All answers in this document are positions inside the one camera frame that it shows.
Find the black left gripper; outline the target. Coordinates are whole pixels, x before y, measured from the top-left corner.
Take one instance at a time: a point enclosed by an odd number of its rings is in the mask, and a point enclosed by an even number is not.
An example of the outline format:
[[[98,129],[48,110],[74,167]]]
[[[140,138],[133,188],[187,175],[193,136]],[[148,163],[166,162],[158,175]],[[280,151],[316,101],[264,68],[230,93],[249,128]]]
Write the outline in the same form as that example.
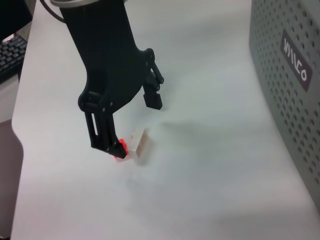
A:
[[[163,106],[158,91],[164,77],[151,48],[137,48],[122,1],[96,1],[60,9],[87,73],[78,99],[85,111],[91,147],[124,159],[125,147],[116,136],[113,113],[144,90],[148,108]],[[86,112],[93,107],[94,112]]]

